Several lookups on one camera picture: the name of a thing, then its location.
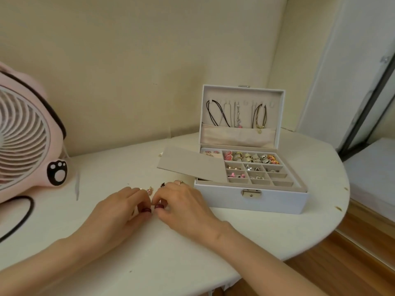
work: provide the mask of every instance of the jewelry box latch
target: jewelry box latch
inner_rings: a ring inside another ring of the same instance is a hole
[[[262,196],[262,191],[254,190],[254,189],[244,189],[241,191],[241,194],[246,199],[259,199]]]

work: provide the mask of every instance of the hand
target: hand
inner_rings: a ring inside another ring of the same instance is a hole
[[[136,206],[139,214],[131,217]],[[150,208],[146,190],[125,187],[99,202],[68,239],[82,249],[84,256],[94,260],[121,244],[147,221],[152,216]]]
[[[170,211],[156,208],[160,220],[179,234],[208,246],[221,233],[223,222],[214,216],[200,191],[185,183],[170,182],[159,188],[152,204],[169,204]]]

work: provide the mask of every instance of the cream wall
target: cream wall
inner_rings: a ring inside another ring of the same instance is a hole
[[[288,0],[268,87],[286,90],[282,126],[299,123],[342,0]]]
[[[387,112],[370,136],[368,143],[373,143],[380,138],[395,139],[395,102],[389,106]]]
[[[202,84],[267,84],[285,5],[0,0],[0,61],[44,84],[72,155],[160,139],[199,129]]]

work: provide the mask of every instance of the white jewelry box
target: white jewelry box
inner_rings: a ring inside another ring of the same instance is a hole
[[[200,153],[167,147],[158,168],[194,176],[195,188],[210,207],[300,214],[307,187],[277,151],[284,97],[284,90],[203,85]],[[259,129],[265,105],[265,127]],[[237,127],[238,112],[242,128]],[[229,151],[233,159],[240,152],[243,161],[224,160]],[[247,162],[248,155],[255,161],[272,155],[279,164]]]

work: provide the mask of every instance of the white table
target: white table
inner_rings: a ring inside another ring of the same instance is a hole
[[[74,179],[58,189],[35,188],[29,193],[36,208],[25,225],[0,244],[0,269],[47,247],[75,231],[98,201],[124,186],[149,186],[188,176],[157,169],[165,145],[198,150],[198,134],[111,149],[73,158],[81,170],[80,198]],[[242,234],[281,260],[309,249],[331,233],[349,202],[349,183],[343,164],[326,143],[298,133],[281,131],[280,151],[307,184],[311,194],[302,214],[279,214],[213,208]],[[25,214],[27,202],[0,208],[0,236]],[[196,295],[239,278],[215,254],[173,232],[157,218],[122,246],[45,295]]]

